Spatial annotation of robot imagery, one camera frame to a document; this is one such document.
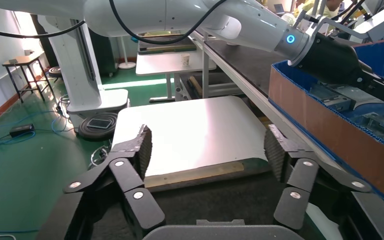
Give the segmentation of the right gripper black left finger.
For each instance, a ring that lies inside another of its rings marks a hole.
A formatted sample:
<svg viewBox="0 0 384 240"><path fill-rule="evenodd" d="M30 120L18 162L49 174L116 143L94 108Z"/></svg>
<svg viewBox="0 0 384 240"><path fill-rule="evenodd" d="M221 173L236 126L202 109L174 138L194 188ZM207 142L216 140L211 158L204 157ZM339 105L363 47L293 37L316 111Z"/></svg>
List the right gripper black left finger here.
<svg viewBox="0 0 384 240"><path fill-rule="evenodd" d="M166 223L165 214L145 187L145 173L152 153L152 131L143 124L136 137L115 144L102 163L82 173L63 189L78 197L75 221L87 235L113 206L118 206L137 239Z"/></svg>

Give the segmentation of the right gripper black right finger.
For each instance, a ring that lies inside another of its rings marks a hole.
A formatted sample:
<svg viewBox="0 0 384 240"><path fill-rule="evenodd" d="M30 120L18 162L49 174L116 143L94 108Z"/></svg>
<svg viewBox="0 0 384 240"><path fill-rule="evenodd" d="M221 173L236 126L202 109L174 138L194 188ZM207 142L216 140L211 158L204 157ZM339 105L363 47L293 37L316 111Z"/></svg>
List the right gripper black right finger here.
<svg viewBox="0 0 384 240"><path fill-rule="evenodd" d="M320 204L341 230L359 231L370 227L369 215L358 194L370 194L364 180L324 161L308 146L286 138L268 125L264 150L275 178L285 189L274 212L274 222L292 231L304 226L308 204Z"/></svg>

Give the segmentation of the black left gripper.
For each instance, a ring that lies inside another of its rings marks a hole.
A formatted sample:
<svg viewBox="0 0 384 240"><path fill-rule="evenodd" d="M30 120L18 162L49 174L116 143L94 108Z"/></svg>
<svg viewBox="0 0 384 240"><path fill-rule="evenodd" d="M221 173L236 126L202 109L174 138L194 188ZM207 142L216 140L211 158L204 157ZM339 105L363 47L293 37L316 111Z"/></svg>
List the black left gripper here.
<svg viewBox="0 0 384 240"><path fill-rule="evenodd" d="M317 33L297 67L325 84L349 85L384 102L384 78L369 71L355 49Z"/></svg>

